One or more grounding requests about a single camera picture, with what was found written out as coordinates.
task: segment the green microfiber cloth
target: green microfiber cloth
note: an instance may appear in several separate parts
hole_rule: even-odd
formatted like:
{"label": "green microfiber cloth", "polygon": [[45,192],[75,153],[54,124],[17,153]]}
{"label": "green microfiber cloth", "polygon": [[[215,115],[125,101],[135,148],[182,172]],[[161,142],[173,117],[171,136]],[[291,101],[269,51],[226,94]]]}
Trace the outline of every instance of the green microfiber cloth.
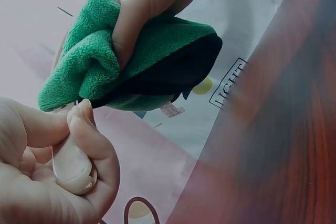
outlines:
{"label": "green microfiber cloth", "polygon": [[208,75],[221,39],[208,25],[170,14],[146,23],[131,60],[119,73],[111,41],[119,11],[114,0],[87,1],[38,96],[41,110],[87,98],[94,108],[149,111],[176,100]]}

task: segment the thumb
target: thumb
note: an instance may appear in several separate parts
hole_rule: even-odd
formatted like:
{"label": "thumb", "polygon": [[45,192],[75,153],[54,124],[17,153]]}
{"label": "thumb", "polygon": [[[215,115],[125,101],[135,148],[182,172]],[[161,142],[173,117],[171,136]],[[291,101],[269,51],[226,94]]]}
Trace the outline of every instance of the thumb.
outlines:
{"label": "thumb", "polygon": [[118,20],[113,30],[113,47],[120,70],[131,59],[139,33],[148,21],[150,7],[143,1],[122,1]]}

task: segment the red-brown surface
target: red-brown surface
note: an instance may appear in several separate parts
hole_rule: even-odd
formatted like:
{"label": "red-brown surface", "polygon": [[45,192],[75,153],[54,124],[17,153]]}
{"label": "red-brown surface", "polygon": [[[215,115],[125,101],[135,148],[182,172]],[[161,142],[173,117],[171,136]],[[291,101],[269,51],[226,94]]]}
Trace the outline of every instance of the red-brown surface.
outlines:
{"label": "red-brown surface", "polygon": [[336,0],[284,0],[168,224],[336,223]]}

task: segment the black fabric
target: black fabric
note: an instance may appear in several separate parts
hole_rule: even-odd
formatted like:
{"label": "black fabric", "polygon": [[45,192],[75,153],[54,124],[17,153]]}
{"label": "black fabric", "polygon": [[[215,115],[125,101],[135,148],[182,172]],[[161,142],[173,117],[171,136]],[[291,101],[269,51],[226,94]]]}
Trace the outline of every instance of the black fabric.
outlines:
{"label": "black fabric", "polygon": [[91,100],[92,107],[105,106],[120,94],[174,95],[174,101],[207,77],[222,44],[216,34],[204,36],[130,78],[101,99]]}

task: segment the fabric tag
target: fabric tag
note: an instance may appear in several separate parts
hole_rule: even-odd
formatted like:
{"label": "fabric tag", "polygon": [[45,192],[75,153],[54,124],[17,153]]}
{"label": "fabric tag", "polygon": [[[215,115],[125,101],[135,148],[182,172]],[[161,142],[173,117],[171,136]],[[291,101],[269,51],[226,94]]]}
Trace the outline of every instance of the fabric tag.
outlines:
{"label": "fabric tag", "polygon": [[161,106],[160,110],[169,118],[173,118],[184,112],[184,108],[176,108],[171,102]]}

